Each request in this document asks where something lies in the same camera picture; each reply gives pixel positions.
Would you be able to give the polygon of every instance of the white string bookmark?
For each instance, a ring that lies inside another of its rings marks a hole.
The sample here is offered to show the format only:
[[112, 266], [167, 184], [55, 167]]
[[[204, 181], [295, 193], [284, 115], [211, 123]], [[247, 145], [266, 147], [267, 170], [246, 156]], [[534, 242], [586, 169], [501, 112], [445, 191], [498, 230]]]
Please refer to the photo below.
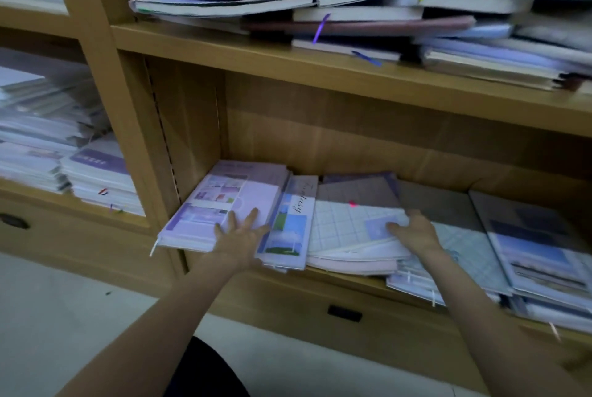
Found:
[[156, 241], [154, 242], [154, 245], [152, 246], [152, 250], [150, 251], [150, 256], [151, 257], [152, 257], [152, 254], [154, 254], [154, 251], [156, 250], [156, 247], [158, 246], [159, 242], [160, 242], [160, 237], [158, 237], [156, 239]]
[[551, 322], [549, 322], [549, 325], [551, 326], [551, 330], [552, 330], [553, 334], [555, 335], [555, 338], [557, 338], [557, 341], [559, 341], [563, 344], [563, 341], [561, 341], [561, 336], [559, 336], [559, 332], [557, 331], [557, 328]]

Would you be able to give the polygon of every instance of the drawer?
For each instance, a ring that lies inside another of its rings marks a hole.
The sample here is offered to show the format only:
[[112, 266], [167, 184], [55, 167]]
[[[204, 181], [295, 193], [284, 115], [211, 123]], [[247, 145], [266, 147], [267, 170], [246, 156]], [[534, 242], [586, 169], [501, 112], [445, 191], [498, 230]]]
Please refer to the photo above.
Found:
[[[186, 252], [190, 267], [198, 255]], [[234, 277], [210, 312], [487, 393], [460, 333], [445, 312], [266, 270]], [[551, 335], [532, 334], [558, 364], [568, 366], [587, 358], [585, 345], [569, 340], [560, 344]]]
[[151, 236], [12, 199], [0, 199], [0, 213], [30, 226], [0, 222], [5, 253], [153, 296], [163, 295], [176, 280], [170, 257], [176, 251], [159, 249], [150, 258]]

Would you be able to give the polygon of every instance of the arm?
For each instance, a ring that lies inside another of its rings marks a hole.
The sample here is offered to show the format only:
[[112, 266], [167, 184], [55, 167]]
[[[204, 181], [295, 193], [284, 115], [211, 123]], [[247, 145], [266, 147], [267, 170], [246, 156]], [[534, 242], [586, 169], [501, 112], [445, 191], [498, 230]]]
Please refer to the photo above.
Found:
[[493, 397], [585, 396], [583, 388], [491, 301], [442, 249], [436, 230], [419, 211], [410, 224], [389, 231], [432, 275]]
[[231, 277], [260, 264], [255, 251], [268, 226], [251, 230], [254, 209], [240, 228], [228, 214], [228, 234], [167, 296], [160, 299], [62, 389], [58, 397], [161, 397], [193, 333]]

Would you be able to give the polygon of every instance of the floor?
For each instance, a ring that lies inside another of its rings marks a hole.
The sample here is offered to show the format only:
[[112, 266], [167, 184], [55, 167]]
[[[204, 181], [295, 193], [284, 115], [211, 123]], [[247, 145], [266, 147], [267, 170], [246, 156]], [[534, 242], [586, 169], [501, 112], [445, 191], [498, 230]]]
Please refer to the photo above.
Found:
[[[153, 303], [152, 297], [0, 254], [0, 395], [53, 396]], [[480, 396], [211, 315], [196, 334], [253, 397]]]

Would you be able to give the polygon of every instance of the shelf board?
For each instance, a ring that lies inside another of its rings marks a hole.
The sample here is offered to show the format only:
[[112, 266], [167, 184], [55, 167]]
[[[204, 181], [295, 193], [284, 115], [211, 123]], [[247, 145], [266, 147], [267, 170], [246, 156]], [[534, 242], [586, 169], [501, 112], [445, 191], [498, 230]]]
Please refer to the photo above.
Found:
[[112, 225], [121, 229], [141, 234], [152, 234], [148, 220], [144, 216], [125, 212], [112, 212], [106, 207], [83, 202], [71, 192], [65, 194], [51, 193], [0, 178], [0, 196], [9, 199], [17, 198], [20, 202], [29, 202], [51, 210]]
[[565, 90], [525, 87], [381, 67], [353, 56], [291, 48], [282, 43], [168, 22], [111, 27], [117, 48], [231, 72], [278, 79], [445, 112], [592, 137], [592, 102]]
[[0, 6], [0, 27], [77, 38], [70, 16], [39, 10]]

